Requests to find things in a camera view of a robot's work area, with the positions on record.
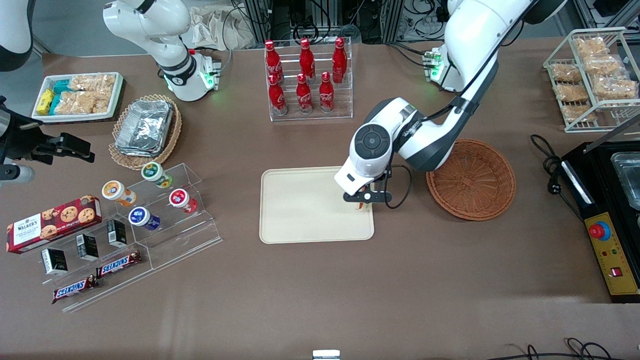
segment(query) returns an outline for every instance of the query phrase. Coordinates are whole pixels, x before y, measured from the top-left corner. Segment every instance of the table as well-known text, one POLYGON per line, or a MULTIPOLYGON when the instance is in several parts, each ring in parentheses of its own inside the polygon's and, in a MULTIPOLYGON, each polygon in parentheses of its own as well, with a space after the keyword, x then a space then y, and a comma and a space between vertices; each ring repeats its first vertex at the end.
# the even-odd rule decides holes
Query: table
MULTIPOLYGON (((183 128, 166 162, 204 180, 222 243, 80 310, 63 314, 37 281, 42 269, 0 255, 0 352, 5 359, 308 359, 337 348, 343 359, 483 359, 565 351, 563 338, 596 341, 637 357, 640 306, 609 304, 584 226, 547 193, 543 155, 529 135, 564 154, 594 135, 567 135, 543 60, 560 38, 518 40, 500 51, 499 73, 462 137, 484 141, 511 163, 515 201, 488 222, 467 222, 431 197, 424 174, 403 206, 376 206, 367 241, 266 245, 258 237, 260 175, 270 168, 343 164, 349 141, 380 100, 401 96, 424 113, 452 97, 383 45, 355 56, 354 118, 324 124, 269 121, 262 51, 238 51, 221 90, 179 103, 183 128)), ((421 44, 424 49, 433 44, 421 44)), ((124 104, 170 95, 150 56, 47 55, 46 74, 118 71, 124 104)), ((109 179, 138 172, 108 155, 113 123, 47 127, 92 143, 96 162, 35 164, 28 186, 4 186, 8 224, 109 179)), ((397 172, 391 191, 402 194, 397 172)))

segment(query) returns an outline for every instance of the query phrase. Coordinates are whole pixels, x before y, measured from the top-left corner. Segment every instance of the small black box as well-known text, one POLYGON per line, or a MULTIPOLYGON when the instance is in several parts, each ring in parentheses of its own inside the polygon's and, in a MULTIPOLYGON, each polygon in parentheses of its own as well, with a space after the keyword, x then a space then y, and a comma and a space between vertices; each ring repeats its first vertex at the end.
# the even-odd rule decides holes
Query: small black box
POLYGON ((109 220, 107 222, 107 232, 109 233, 109 245, 127 246, 127 229, 123 223, 117 220, 109 220))
POLYGON ((47 275, 60 275, 68 271, 65 252, 58 249, 44 249, 40 252, 42 264, 47 275))
POLYGON ((96 260, 98 256, 98 245, 93 236, 80 234, 76 236, 76 246, 78 257, 85 260, 96 260))

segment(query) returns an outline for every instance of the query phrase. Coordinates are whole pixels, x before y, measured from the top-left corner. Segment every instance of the coca-cola bottle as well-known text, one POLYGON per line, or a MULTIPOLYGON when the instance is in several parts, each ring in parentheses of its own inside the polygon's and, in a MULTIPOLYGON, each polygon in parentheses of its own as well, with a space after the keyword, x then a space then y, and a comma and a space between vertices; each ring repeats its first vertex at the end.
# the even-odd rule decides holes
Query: coca-cola bottle
POLYGON ((311 89, 307 84, 307 77, 304 74, 298 74, 298 88, 296 89, 298 94, 298 106, 300 112, 303 114, 311 114, 314 110, 314 106, 311 103, 311 89))
POLYGON ((275 50, 273 41, 267 40, 264 42, 264 48, 267 49, 266 63, 269 75, 275 75, 278 80, 278 84, 282 84, 284 80, 284 74, 282 73, 282 62, 280 61, 280 55, 275 50))
POLYGON ((273 115, 282 116, 287 113, 287 103, 284 101, 284 92, 278 85, 278 78, 269 75, 269 100, 273 106, 273 115))
POLYGON ((316 60, 314 54, 311 52, 309 39, 302 38, 300 40, 300 70, 307 77, 307 83, 313 84, 316 82, 316 60))
POLYGON ((328 114, 333 111, 333 85, 331 75, 328 71, 322 73, 322 83, 320 84, 320 110, 328 114))
POLYGON ((344 51, 344 39, 335 39, 335 50, 333 51, 333 82, 342 84, 344 74, 347 72, 347 53, 344 51))

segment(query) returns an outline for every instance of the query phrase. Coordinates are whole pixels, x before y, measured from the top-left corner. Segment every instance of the brown woven basket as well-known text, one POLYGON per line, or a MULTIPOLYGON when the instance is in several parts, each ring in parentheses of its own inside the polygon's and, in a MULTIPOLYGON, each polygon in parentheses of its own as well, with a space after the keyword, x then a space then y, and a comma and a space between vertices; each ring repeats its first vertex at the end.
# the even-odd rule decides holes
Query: brown woven basket
POLYGON ((435 200, 448 212, 483 221, 505 212, 516 193, 516 177, 502 154, 472 139, 459 139, 447 161, 427 173, 435 200))
MULTIPOLYGON (((178 110, 178 106, 176 106, 175 102, 170 98, 164 95, 146 95, 138 100, 147 100, 147 101, 166 101, 173 106, 173 118, 171 121, 171 128, 169 129, 169 133, 166 135, 166 144, 164 146, 164 150, 160 155, 156 158, 146 158, 144 156, 129 156, 120 154, 118 149, 116 149, 116 144, 112 143, 109 145, 109 153, 111 154, 111 158, 116 163, 128 167, 133 170, 140 170, 142 166, 149 161, 155 161, 156 163, 162 164, 171 154, 175 144, 178 142, 178 136, 180 136, 180 129, 182 129, 182 116, 180 115, 180 111, 178 110)), ((118 121, 113 127, 113 131, 111 134, 113 135, 113 139, 115 140, 120 133, 120 129, 122 128, 122 122, 127 117, 129 113, 129 109, 131 108, 131 104, 127 106, 127 108, 120 114, 118 117, 118 121)))

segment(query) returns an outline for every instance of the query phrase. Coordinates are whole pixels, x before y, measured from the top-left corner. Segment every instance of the aluminum foil container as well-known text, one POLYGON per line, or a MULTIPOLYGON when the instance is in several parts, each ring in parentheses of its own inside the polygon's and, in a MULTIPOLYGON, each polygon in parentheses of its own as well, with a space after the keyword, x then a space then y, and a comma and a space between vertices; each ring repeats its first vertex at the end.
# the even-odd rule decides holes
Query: aluminum foil container
POLYGON ((134 101, 116 138, 116 149, 124 155, 154 157, 164 149, 171 127, 173 108, 166 101, 134 101))

